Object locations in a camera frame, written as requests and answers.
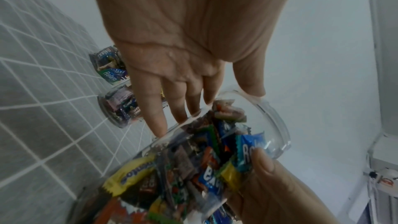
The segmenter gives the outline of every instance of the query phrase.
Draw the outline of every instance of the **hand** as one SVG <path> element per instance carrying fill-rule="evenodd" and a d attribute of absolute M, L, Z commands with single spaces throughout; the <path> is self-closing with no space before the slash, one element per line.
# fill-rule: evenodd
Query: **hand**
<path fill-rule="evenodd" d="M 286 0 L 97 0 L 123 55 L 141 113 L 156 136 L 167 131 L 160 91 L 181 123 L 211 103 L 232 62 L 247 93 L 265 95 L 265 50 Z"/>
<path fill-rule="evenodd" d="M 338 224 L 315 193 L 264 150 L 252 154 L 254 174 L 227 201 L 243 224 Z"/>

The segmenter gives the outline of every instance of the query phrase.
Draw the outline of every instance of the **fingernail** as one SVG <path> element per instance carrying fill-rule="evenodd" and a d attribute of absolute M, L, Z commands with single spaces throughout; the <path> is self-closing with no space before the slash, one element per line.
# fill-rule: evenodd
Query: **fingernail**
<path fill-rule="evenodd" d="M 258 163 L 261 165 L 261 167 L 268 173 L 273 173 L 275 166 L 274 166 L 274 161 L 272 158 L 270 158 L 264 150 L 260 151 L 260 154 L 258 156 Z"/>

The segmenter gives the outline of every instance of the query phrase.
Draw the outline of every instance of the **yellow candy wrapper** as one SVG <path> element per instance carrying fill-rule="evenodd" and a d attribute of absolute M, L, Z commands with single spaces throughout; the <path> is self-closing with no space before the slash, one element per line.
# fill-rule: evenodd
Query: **yellow candy wrapper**
<path fill-rule="evenodd" d="M 110 192 L 113 197 L 119 196 L 155 169 L 154 160 L 155 155 L 131 160 L 109 177 L 102 187 Z"/>
<path fill-rule="evenodd" d="M 242 186 L 242 174 L 228 161 L 216 174 L 221 180 L 227 183 L 228 187 L 236 192 Z"/>

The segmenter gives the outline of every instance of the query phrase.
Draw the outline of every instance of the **tiled wall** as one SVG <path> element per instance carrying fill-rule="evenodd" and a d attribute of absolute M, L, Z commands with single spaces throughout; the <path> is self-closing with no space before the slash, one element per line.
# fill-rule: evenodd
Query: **tiled wall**
<path fill-rule="evenodd" d="M 47 0 L 0 0 L 0 223 L 65 223 L 85 185 L 150 143 L 144 122 L 100 111 L 97 50 Z"/>

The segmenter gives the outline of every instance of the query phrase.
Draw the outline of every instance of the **finger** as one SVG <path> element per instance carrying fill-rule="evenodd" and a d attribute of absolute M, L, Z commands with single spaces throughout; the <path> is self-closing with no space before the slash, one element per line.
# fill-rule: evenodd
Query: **finger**
<path fill-rule="evenodd" d="M 233 63 L 236 81 L 243 91 L 253 96 L 264 96 L 265 47 L 259 47 L 246 58 Z"/>
<path fill-rule="evenodd" d="M 263 149 L 257 148 L 253 151 L 252 164 L 264 190 L 270 193 L 291 218 L 299 218 L 303 223 L 335 223 L 334 216 L 326 206 L 307 194 L 295 181 L 295 177 L 290 176 Z"/>
<path fill-rule="evenodd" d="M 225 73 L 225 62 L 222 62 L 220 71 L 213 76 L 203 77 L 203 100 L 206 104 L 210 104 L 214 101 L 218 90 L 223 84 Z"/>
<path fill-rule="evenodd" d="M 180 124 L 187 120 L 187 112 L 185 111 L 185 93 L 187 92 L 187 84 L 185 82 L 172 82 L 165 78 L 162 79 L 163 93 L 169 104 L 171 114 Z"/>
<path fill-rule="evenodd" d="M 232 209 L 235 215 L 241 219 L 243 211 L 243 198 L 242 196 L 235 192 L 227 200 L 228 206 Z"/>
<path fill-rule="evenodd" d="M 167 132 L 167 122 L 160 95 L 162 90 L 160 78 L 135 69 L 128 68 L 127 71 L 131 79 L 131 88 L 145 122 L 155 136 L 162 137 Z"/>
<path fill-rule="evenodd" d="M 185 99 L 191 115 L 194 115 L 200 110 L 200 96 L 202 94 L 202 89 L 203 80 L 201 77 L 187 82 L 187 93 Z"/>

